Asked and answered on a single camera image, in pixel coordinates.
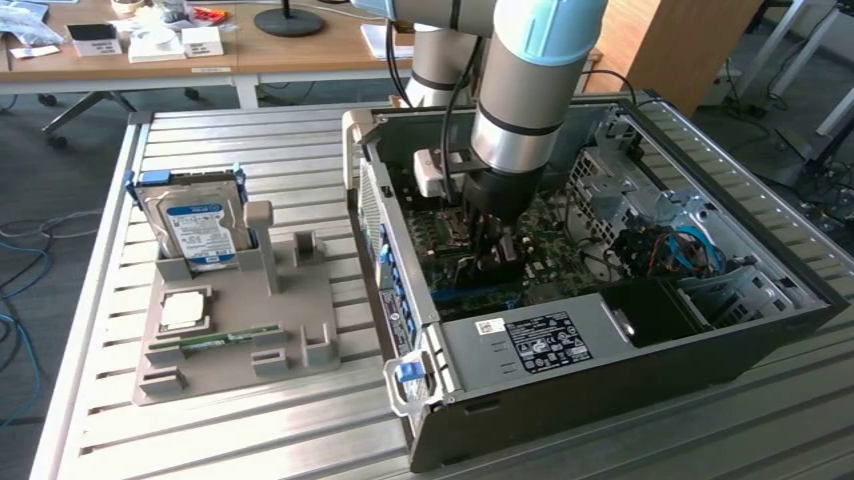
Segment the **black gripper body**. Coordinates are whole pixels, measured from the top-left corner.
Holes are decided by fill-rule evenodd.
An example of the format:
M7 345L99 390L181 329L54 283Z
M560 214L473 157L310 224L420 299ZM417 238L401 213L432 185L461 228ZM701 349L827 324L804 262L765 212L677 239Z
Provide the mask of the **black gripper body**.
M542 172L538 168L518 174L494 169L469 173L464 183L466 210L514 223L530 205Z

